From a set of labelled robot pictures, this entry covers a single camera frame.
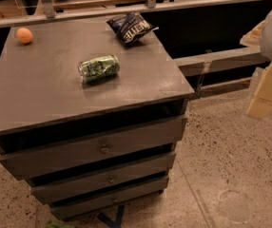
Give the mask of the top grey drawer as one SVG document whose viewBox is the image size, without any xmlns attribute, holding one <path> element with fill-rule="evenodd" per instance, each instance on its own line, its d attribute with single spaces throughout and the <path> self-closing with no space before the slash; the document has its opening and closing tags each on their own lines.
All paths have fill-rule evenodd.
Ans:
<svg viewBox="0 0 272 228">
<path fill-rule="evenodd" d="M 102 137 L 2 155 L 0 163 L 18 180 L 35 178 L 177 142 L 183 136 L 185 123 L 186 116 L 153 121 Z"/>
</svg>

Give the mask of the green object on floor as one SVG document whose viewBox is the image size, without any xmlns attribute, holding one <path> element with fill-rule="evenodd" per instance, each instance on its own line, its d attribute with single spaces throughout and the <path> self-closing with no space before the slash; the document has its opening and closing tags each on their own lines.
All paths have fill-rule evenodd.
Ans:
<svg viewBox="0 0 272 228">
<path fill-rule="evenodd" d="M 47 224 L 46 228 L 76 228 L 76 227 L 74 225 L 53 220 Z"/>
</svg>

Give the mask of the orange fruit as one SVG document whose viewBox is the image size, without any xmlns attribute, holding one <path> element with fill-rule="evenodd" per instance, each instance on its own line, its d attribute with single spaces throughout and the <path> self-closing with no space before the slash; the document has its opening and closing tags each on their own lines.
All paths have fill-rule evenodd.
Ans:
<svg viewBox="0 0 272 228">
<path fill-rule="evenodd" d="M 22 44 L 29 44 L 32 42 L 32 32 L 27 28 L 19 28 L 15 33 L 16 39 Z"/>
</svg>

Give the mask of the grey drawer cabinet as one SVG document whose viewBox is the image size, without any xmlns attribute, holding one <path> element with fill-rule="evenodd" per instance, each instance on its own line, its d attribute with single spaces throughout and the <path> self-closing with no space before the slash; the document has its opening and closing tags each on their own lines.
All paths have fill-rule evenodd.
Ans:
<svg viewBox="0 0 272 228">
<path fill-rule="evenodd" d="M 192 89 L 154 34 L 125 47 L 103 18 L 36 25 L 24 46 L 9 35 L 0 56 L 0 156 L 102 137 L 167 118 L 185 116 Z M 116 75 L 86 83 L 83 61 L 115 55 Z M 133 154 L 174 151 L 177 142 L 25 179 L 33 187 L 123 162 Z M 50 209 L 168 176 L 169 169 L 46 204 Z"/>
</svg>

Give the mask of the grey metal railing frame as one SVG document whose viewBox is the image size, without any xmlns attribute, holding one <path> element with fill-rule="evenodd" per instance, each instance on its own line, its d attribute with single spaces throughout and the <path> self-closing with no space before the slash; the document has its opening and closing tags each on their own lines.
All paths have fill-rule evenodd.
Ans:
<svg viewBox="0 0 272 228">
<path fill-rule="evenodd" d="M 264 62 L 240 44 L 265 19 L 272 0 L 0 0 L 0 53 L 13 27 L 140 13 L 195 88 L 214 71 Z"/>
</svg>

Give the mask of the dark blue chip bag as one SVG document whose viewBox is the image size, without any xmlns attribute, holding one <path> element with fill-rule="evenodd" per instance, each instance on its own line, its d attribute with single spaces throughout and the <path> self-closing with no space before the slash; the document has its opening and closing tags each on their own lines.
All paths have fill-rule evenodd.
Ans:
<svg viewBox="0 0 272 228">
<path fill-rule="evenodd" d="M 140 13 L 129 12 L 107 21 L 116 36 L 125 46 L 131 46 L 149 32 L 158 29 L 151 25 Z"/>
</svg>

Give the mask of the grey drawer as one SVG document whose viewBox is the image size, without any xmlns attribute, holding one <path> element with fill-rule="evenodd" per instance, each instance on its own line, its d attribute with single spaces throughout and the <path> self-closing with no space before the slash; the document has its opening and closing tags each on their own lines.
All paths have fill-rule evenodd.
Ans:
<svg viewBox="0 0 272 228">
<path fill-rule="evenodd" d="M 92 196 L 88 199 L 79 199 L 65 205 L 54 206 L 50 209 L 50 212 L 57 219 L 69 219 L 84 213 L 133 200 L 147 194 L 162 191 L 167 187 L 167 184 L 168 176 L 162 176 L 131 184 L 98 196 Z"/>
<path fill-rule="evenodd" d="M 108 168 L 52 182 L 47 185 L 33 187 L 31 193 L 43 204 L 83 195 L 92 191 L 137 180 L 152 174 L 166 171 L 173 166 L 174 151 L 139 156 L 133 154 L 123 162 L 116 162 Z"/>
<path fill-rule="evenodd" d="M 2 155 L 0 163 L 18 180 L 35 178 L 177 142 L 183 136 L 185 123 L 186 116 L 153 121 L 102 137 Z"/>
</svg>

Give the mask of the middle grey drawer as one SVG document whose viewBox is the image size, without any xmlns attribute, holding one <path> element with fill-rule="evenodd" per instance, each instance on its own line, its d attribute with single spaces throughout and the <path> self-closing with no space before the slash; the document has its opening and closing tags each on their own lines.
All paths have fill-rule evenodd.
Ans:
<svg viewBox="0 0 272 228">
<path fill-rule="evenodd" d="M 47 185 L 33 187 L 31 193 L 43 204 L 83 195 L 92 191 L 137 180 L 152 174 L 166 171 L 173 166 L 174 151 L 139 156 L 133 154 L 123 162 L 116 162 L 108 168 L 52 182 Z"/>
</svg>

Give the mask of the bottom grey drawer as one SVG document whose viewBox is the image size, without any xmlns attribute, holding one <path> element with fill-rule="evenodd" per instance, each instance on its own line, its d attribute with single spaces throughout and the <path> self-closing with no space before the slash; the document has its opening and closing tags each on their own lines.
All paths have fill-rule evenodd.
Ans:
<svg viewBox="0 0 272 228">
<path fill-rule="evenodd" d="M 162 176 L 131 184 L 98 196 L 92 196 L 88 199 L 79 199 L 65 205 L 54 206 L 50 209 L 50 212 L 57 219 L 69 219 L 84 213 L 133 200 L 147 194 L 162 191 L 167 187 L 167 184 L 168 176 Z"/>
</svg>

